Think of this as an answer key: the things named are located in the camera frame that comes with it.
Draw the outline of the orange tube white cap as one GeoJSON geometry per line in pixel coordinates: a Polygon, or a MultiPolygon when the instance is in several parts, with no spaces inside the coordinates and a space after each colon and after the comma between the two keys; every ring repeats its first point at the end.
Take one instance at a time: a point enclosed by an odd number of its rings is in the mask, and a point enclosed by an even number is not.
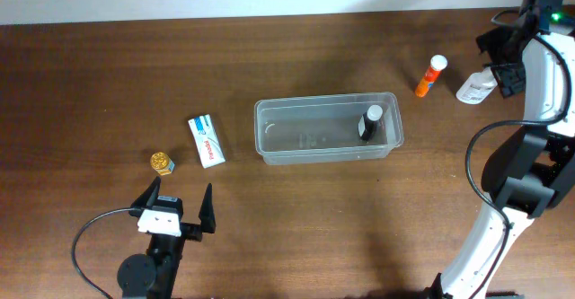
{"type": "Polygon", "coordinates": [[[420,98],[425,97],[447,64],[447,58],[443,55],[433,56],[429,61],[428,69],[415,89],[415,95],[420,98]]]}

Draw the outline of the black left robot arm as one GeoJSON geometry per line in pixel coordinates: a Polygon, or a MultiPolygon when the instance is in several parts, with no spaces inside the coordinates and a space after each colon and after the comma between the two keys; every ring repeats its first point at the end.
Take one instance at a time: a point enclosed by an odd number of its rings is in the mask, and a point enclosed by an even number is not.
{"type": "Polygon", "coordinates": [[[138,219],[137,229],[151,239],[144,254],[131,255],[119,266],[117,282],[123,298],[170,299],[185,242],[201,242],[205,233],[216,231],[211,185],[207,185],[197,224],[181,220],[182,200],[162,196],[160,186],[157,177],[130,206],[129,214],[138,219]]]}

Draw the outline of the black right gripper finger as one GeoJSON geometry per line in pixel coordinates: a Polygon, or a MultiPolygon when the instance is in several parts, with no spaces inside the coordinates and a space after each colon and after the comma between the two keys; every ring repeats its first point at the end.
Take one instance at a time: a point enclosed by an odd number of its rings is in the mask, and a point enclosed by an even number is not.
{"type": "Polygon", "coordinates": [[[526,72],[520,64],[496,65],[491,72],[503,98],[522,93],[526,89],[526,72]]]}
{"type": "Polygon", "coordinates": [[[479,35],[475,42],[480,52],[486,52],[493,64],[512,64],[517,62],[517,48],[512,42],[514,31],[506,27],[497,27],[479,35]]]}

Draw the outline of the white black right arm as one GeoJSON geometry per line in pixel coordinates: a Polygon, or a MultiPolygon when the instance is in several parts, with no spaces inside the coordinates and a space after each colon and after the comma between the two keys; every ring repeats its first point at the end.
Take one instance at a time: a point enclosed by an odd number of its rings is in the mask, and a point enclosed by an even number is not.
{"type": "Polygon", "coordinates": [[[523,0],[513,22],[477,37],[497,84],[517,70],[525,91],[517,131],[487,160],[471,188],[482,200],[462,249],[423,297],[485,298],[518,236],[574,187],[574,19],[563,0],[523,0]]]}

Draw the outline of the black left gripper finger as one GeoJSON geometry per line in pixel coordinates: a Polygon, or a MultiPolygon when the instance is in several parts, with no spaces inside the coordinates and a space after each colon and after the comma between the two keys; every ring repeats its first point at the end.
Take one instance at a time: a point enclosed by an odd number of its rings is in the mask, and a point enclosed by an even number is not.
{"type": "Polygon", "coordinates": [[[216,231],[216,217],[213,208],[212,184],[209,183],[202,200],[199,211],[200,228],[203,233],[214,233],[216,231]]]}
{"type": "Polygon", "coordinates": [[[158,198],[161,178],[155,177],[150,186],[131,204],[132,209],[144,209],[151,207],[158,198]]]}

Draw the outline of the dark bottle white cap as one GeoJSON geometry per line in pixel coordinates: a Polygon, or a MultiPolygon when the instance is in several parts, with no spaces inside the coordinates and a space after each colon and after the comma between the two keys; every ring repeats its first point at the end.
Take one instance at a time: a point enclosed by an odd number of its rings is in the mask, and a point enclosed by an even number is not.
{"type": "Polygon", "coordinates": [[[379,128],[383,109],[379,105],[370,106],[358,122],[358,135],[362,141],[370,141],[379,128]]]}

